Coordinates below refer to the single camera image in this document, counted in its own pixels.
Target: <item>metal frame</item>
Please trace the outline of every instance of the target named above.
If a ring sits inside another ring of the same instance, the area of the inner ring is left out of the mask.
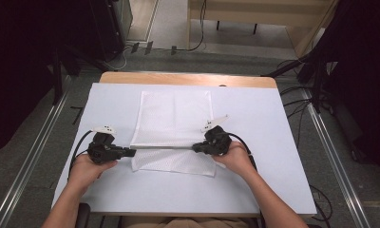
[[[3,203],[0,207],[0,227],[7,227],[7,223],[10,220],[13,210],[15,209],[18,200],[21,198],[22,193],[27,186],[30,175],[33,172],[33,169],[38,162],[40,155],[42,154],[43,148],[45,147],[48,136],[53,129],[54,124],[56,123],[61,110],[67,99],[67,94],[75,80],[71,79],[69,75],[66,76],[64,85],[66,87],[63,96],[61,97],[58,104],[54,105],[43,124],[38,136],[36,137],[35,142],[33,143],[32,148],[30,149],[27,158],[24,161],[21,169],[18,172],[12,186],[9,188],[9,191],[6,194],[6,197],[3,200]]]
[[[310,91],[307,89],[302,90],[302,96],[304,99],[310,99],[312,97]],[[309,104],[309,112],[311,114],[314,126],[316,127],[320,140],[323,143],[327,157],[329,158],[330,165],[332,166],[332,171],[334,172],[338,184],[340,185],[341,192],[343,193],[345,198],[345,202],[350,208],[351,215],[356,227],[371,227],[368,218],[365,214],[362,203],[358,198],[355,189],[352,186],[350,178],[348,177],[348,174],[344,169],[344,165],[338,157],[338,153],[326,129],[326,125],[324,125],[324,122],[321,119],[321,115],[314,110],[314,107],[311,104]]]

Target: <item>wooden table edge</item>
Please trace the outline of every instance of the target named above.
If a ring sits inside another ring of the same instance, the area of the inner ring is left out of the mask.
[[[260,218],[260,213],[166,213],[166,212],[91,212],[105,216],[127,217],[205,217],[205,218]],[[315,214],[299,214],[302,218],[311,218]]]
[[[105,72],[100,83],[277,88],[270,77],[202,73]]]

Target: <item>forearm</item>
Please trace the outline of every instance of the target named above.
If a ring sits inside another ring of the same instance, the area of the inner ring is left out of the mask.
[[[66,186],[42,228],[75,227],[81,192]]]
[[[256,170],[248,170],[241,176],[250,186],[269,228],[307,227],[300,216],[270,188]]]

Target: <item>hand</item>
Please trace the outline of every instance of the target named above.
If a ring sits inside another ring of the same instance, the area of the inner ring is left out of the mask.
[[[255,170],[250,162],[246,148],[241,142],[232,141],[227,154],[212,157],[216,162],[223,163],[227,168],[242,177],[250,170]]]
[[[92,182],[116,164],[117,161],[95,164],[88,155],[80,155],[72,166],[67,186],[83,195]]]

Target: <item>wire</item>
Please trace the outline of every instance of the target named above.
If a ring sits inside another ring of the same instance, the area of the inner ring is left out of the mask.
[[[285,60],[285,61],[282,61],[281,63],[279,63],[278,65],[276,65],[276,69],[279,69],[279,66],[281,66],[282,64],[286,63],[286,62],[293,62],[294,60]],[[293,71],[294,71],[294,74],[297,76],[298,73],[296,72],[295,68],[293,68]]]
[[[305,112],[306,107],[307,107],[309,104],[310,104],[310,103],[306,103],[305,106],[303,106],[303,108],[302,108],[302,113],[300,114],[299,127],[298,127],[298,129],[297,129],[296,149],[299,148],[300,130],[301,130],[301,128],[302,128],[302,118],[303,118],[303,113]]]
[[[246,147],[246,152],[247,154],[249,155],[249,160],[250,160],[250,163],[252,164],[252,166],[255,168],[255,170],[257,171],[257,166],[256,166],[256,162],[255,162],[255,159],[253,158],[253,155],[252,155],[252,151],[250,151],[249,147],[247,146],[246,142],[244,142],[243,139],[241,139],[239,136],[233,134],[233,133],[229,133],[229,132],[223,132],[223,133],[218,133],[218,135],[229,135],[229,136],[233,136],[235,138],[237,138],[241,143],[243,143],[244,147]]]
[[[286,103],[286,104],[284,105],[284,107],[285,107],[285,106],[288,106],[288,105],[292,105],[292,104],[300,103],[300,102],[310,102],[310,101],[311,101],[311,99],[297,100],[297,101],[293,101],[293,102]]]
[[[289,92],[291,92],[291,91],[294,91],[294,90],[296,90],[296,89],[300,89],[300,88],[312,89],[311,87],[306,87],[306,86],[293,86],[293,87],[289,87],[289,88],[286,88],[286,89],[282,90],[282,91],[279,93],[279,95],[282,96],[282,95],[284,95],[284,94],[286,94],[286,93],[289,93]]]
[[[86,152],[86,150],[84,150],[83,152],[78,153],[77,156],[75,156],[75,158],[78,158],[78,156],[84,154],[85,152]]]
[[[104,227],[105,218],[106,218],[106,216],[102,216],[101,223],[99,224],[99,228]]]
[[[301,112],[302,109],[299,109],[299,108],[300,108],[301,106],[305,105],[306,103],[309,103],[309,102],[304,102],[304,103],[298,105],[298,106],[294,109],[294,111],[293,111],[291,114],[289,114],[289,115],[287,116],[287,119],[290,119],[294,114]]]
[[[68,177],[69,177],[69,173],[71,172],[72,165],[74,164],[75,159],[77,158],[77,157],[76,157],[76,154],[77,154],[78,149],[80,148],[81,143],[83,143],[83,140],[84,140],[84,139],[86,138],[86,136],[89,135],[91,132],[92,132],[91,130],[87,131],[87,132],[84,134],[84,136],[78,141],[77,146],[75,146],[75,150],[74,150],[74,153],[72,154],[71,162],[70,162],[70,164],[69,164]]]
[[[314,200],[314,205],[316,206],[316,208],[317,208],[318,212],[320,213],[320,215],[321,215],[323,218],[326,217],[326,215],[324,215],[323,209],[321,209],[321,207],[317,204],[317,202],[316,202],[315,200]],[[328,219],[324,219],[324,222],[326,222],[326,225],[327,225],[328,228],[331,228]]]
[[[123,51],[125,51],[125,50],[127,50],[127,49],[130,49],[130,48],[133,48],[132,45],[128,45],[128,46],[124,46],[124,47],[125,47],[125,49],[123,49]],[[109,63],[109,62],[113,61],[114,59],[116,59],[116,57],[117,57],[119,54],[120,54],[120,52],[119,52],[119,53],[116,53],[116,54],[113,56],[113,58],[111,58],[110,60],[104,61],[104,62],[105,62],[105,63]]]
[[[199,14],[199,24],[201,25],[201,40],[199,41],[199,44],[196,47],[193,47],[191,49],[186,49],[187,51],[193,51],[199,48],[199,46],[202,44],[202,41],[204,40],[204,18],[205,18],[206,9],[207,9],[207,0],[204,0],[201,6],[201,12]]]
[[[323,218],[316,218],[316,217],[312,217],[312,219],[316,219],[316,220],[319,220],[319,221],[325,221],[325,220],[329,220],[332,215],[333,215],[333,206],[332,206],[332,202],[329,200],[329,198],[322,192],[320,191],[318,188],[314,187],[313,185],[309,184],[309,186],[314,189],[315,191],[317,191],[318,193],[320,193],[324,199],[326,199],[327,203],[329,204],[330,206],[330,214],[326,217],[325,215],[322,215]]]
[[[114,69],[114,70],[119,70],[119,69],[123,69],[126,65],[127,65],[127,59],[125,58],[125,52],[126,51],[128,51],[130,48],[132,48],[132,47],[128,47],[128,48],[126,48],[124,51],[123,51],[123,58],[124,58],[124,65],[123,66],[120,66],[120,67],[117,67],[117,68],[115,68],[114,66],[111,66],[111,65],[109,65],[107,62],[104,62],[108,67],[110,67],[110,68],[112,68],[112,69]]]

